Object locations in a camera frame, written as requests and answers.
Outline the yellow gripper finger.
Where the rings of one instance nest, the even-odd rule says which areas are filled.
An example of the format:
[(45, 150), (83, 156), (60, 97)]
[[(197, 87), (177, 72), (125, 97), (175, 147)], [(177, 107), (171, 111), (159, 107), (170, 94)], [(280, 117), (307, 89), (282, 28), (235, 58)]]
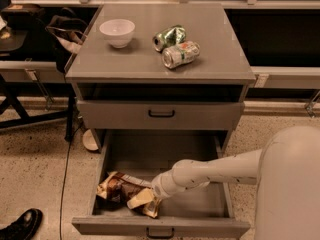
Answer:
[(128, 202), (129, 209), (137, 208), (141, 205), (145, 205), (154, 199), (153, 191), (149, 188), (142, 189), (138, 194), (133, 196)]

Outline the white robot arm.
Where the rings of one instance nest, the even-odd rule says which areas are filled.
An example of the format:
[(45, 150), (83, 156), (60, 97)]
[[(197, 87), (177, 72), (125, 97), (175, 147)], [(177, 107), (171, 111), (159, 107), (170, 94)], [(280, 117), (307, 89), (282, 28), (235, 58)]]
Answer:
[(254, 240), (320, 240), (320, 128), (294, 126), (262, 149), (201, 162), (180, 160), (127, 202), (133, 209), (207, 182), (255, 184)]

